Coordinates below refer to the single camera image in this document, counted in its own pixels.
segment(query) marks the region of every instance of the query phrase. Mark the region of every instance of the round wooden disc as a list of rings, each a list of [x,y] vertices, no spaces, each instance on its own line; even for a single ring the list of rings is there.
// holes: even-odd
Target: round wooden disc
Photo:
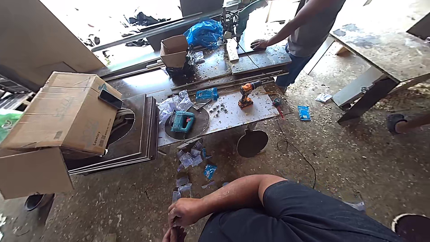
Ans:
[[[245,158],[256,156],[266,147],[269,136],[262,130],[245,130],[245,134],[237,142],[237,153]]]
[[[197,111],[191,107],[187,110],[187,112],[192,112],[196,116],[190,131],[188,131],[188,133],[172,132],[172,124],[170,123],[172,116],[170,116],[167,119],[166,124],[164,124],[164,130],[167,135],[176,140],[187,140],[201,134],[209,126],[209,113],[205,109],[200,109],[200,111]]]

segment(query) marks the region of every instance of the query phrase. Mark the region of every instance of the cordless drill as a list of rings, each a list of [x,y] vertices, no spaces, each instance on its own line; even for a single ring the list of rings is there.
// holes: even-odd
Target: cordless drill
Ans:
[[[242,98],[239,100],[239,107],[241,109],[254,104],[254,102],[248,97],[248,95],[259,86],[261,86],[261,81],[254,81],[240,87],[240,93],[242,94]]]

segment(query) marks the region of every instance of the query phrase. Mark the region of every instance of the open cardboard box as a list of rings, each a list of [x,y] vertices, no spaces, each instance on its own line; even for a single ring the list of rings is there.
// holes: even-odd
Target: open cardboard box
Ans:
[[[121,93],[95,74],[54,72],[0,144],[5,199],[73,189],[64,158],[101,155],[117,110],[98,98]]]
[[[185,35],[176,35],[161,41],[160,57],[166,67],[182,68],[187,56]]]

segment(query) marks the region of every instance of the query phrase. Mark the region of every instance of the teal jigsaw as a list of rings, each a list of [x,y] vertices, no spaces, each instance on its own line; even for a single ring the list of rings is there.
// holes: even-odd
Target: teal jigsaw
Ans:
[[[192,112],[176,111],[172,117],[172,132],[188,133],[193,126],[196,116]]]

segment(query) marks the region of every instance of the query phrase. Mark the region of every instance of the blue plastic bag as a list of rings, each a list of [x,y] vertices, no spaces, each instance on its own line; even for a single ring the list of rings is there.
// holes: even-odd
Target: blue plastic bag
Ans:
[[[216,101],[219,98],[218,91],[216,87],[200,90],[196,92],[196,102],[203,102],[214,100]]]
[[[218,48],[218,39],[222,39],[222,25],[213,19],[203,19],[184,33],[188,44],[201,45],[210,50]]]
[[[214,174],[216,168],[217,168],[216,165],[207,164],[205,167],[205,171],[203,173],[210,180],[212,179],[212,175]]]
[[[305,121],[310,120],[309,107],[297,106],[297,109],[298,109],[298,115],[300,117],[300,120],[305,120]]]

